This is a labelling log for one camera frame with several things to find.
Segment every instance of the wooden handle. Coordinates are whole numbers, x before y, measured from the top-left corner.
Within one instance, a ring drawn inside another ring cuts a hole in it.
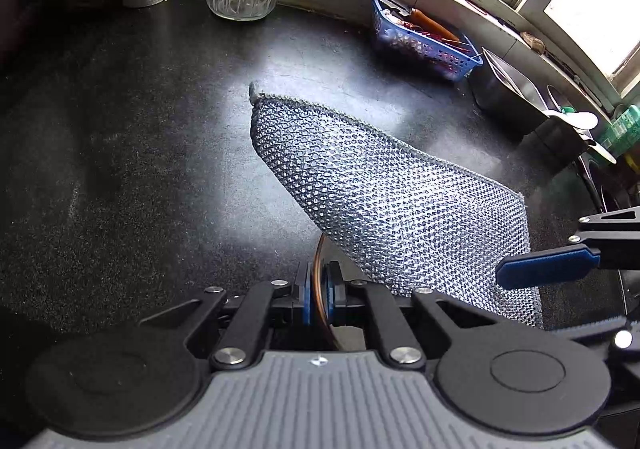
[[[432,32],[439,36],[442,36],[445,39],[452,39],[453,41],[460,41],[460,38],[456,36],[454,33],[449,32],[446,28],[440,25],[438,22],[434,22],[429,16],[425,15],[424,12],[418,9],[411,9],[411,13],[409,14],[409,23],[413,23],[414,25],[421,26],[423,30],[427,32]]]

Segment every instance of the silver mesh dishcloth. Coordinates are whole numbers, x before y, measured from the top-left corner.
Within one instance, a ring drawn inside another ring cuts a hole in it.
[[[542,327],[537,288],[495,284],[498,261],[529,252],[521,195],[335,110],[249,91],[255,151],[363,273]]]

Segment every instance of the blue plastic basket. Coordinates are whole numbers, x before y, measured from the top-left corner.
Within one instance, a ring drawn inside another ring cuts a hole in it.
[[[374,41],[378,49],[392,49],[423,61],[430,70],[449,81],[460,81],[474,67],[482,66],[481,55],[464,34],[457,32],[461,41],[473,49],[470,56],[436,39],[396,25],[382,14],[382,10],[380,2],[373,0]]]

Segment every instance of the green bottle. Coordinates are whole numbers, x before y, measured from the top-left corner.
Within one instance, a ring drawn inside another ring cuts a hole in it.
[[[613,156],[626,152],[640,139],[640,109],[636,105],[611,122],[609,129],[598,137],[598,142]]]

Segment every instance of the black countertop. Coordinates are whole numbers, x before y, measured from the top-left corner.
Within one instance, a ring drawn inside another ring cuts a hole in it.
[[[228,22],[204,0],[51,18],[0,76],[0,331],[13,354],[0,417],[24,421],[24,367],[60,334],[214,283],[290,279],[313,255],[318,229],[252,148],[253,79],[520,191],[532,249],[564,245],[594,212],[578,175],[529,155],[466,80],[391,65],[345,22],[285,7]],[[622,312],[607,273],[541,295],[547,328]]]

